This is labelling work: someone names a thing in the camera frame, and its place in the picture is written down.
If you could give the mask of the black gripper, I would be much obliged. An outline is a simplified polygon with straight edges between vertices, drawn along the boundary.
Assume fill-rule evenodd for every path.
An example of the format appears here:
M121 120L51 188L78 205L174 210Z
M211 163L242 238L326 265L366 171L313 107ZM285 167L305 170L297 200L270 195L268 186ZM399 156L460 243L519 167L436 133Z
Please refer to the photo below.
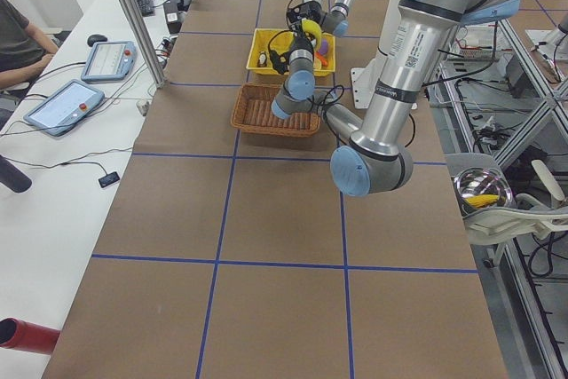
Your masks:
M298 5L302 7L303 18L321 23L321 4L319 2L308 1Z
M294 36L288 51L290 53L295 51L307 51L310 54L313 54L312 40L306 36Z

